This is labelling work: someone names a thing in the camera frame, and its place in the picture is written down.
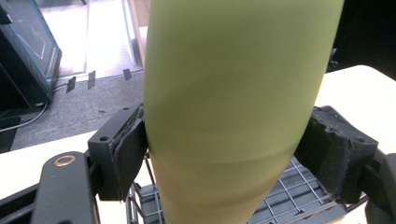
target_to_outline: white table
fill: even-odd
[[[379,142],[385,153],[396,152],[396,81],[373,68],[356,66],[325,75],[317,106],[331,105],[357,129]],[[66,151],[87,150],[94,134],[77,136],[0,154],[0,199],[37,183],[41,167],[49,158]],[[149,182],[147,172],[140,172],[137,181]],[[98,202],[104,224],[126,223],[124,203]],[[363,208],[349,214],[342,223],[365,223]]]

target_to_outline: black plastic basket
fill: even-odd
[[[163,224],[160,194],[145,160],[152,184],[132,185],[126,203],[128,223],[138,224],[139,214],[145,224]],[[292,158],[247,224],[326,223],[346,213],[346,207],[333,202],[309,170]]]

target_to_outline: black cabinet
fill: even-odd
[[[52,98],[62,51],[35,1],[1,0],[0,7],[0,111],[43,105]]]

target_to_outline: bolt hole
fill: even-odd
[[[100,140],[101,142],[105,142],[105,141],[108,140],[108,137],[107,137],[107,136],[103,136],[103,137],[99,138],[99,140]]]

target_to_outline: light green vase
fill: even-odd
[[[304,132],[343,0],[155,0],[149,151],[167,224],[246,223]]]

